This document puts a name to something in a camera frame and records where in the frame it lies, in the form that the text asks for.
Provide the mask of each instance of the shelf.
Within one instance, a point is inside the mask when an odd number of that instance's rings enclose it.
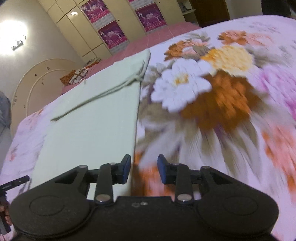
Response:
[[[191,10],[189,10],[189,11],[183,12],[183,15],[186,15],[186,14],[188,14],[188,13],[192,13],[192,12],[195,12],[195,9],[191,9]]]

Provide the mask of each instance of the curved headboard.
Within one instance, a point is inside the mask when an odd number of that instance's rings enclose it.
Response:
[[[33,66],[20,80],[11,104],[11,133],[27,116],[42,109],[61,95],[64,86],[60,78],[73,69],[77,63],[66,59],[48,59]]]

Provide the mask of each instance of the flower center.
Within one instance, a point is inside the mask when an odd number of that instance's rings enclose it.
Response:
[[[174,80],[175,86],[188,83],[188,74],[181,74]]]

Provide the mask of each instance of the hand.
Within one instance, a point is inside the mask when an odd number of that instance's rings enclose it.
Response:
[[[9,209],[9,203],[8,202],[4,202],[4,203],[1,202],[0,212],[4,212],[5,220],[8,223],[8,225],[11,226],[12,222],[11,222],[11,219],[10,219],[10,216],[9,216],[9,210],[8,209]]]

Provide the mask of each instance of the purple flower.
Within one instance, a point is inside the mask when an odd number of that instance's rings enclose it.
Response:
[[[279,65],[265,65],[248,75],[256,89],[269,93],[278,105],[287,108],[296,119],[296,75]]]

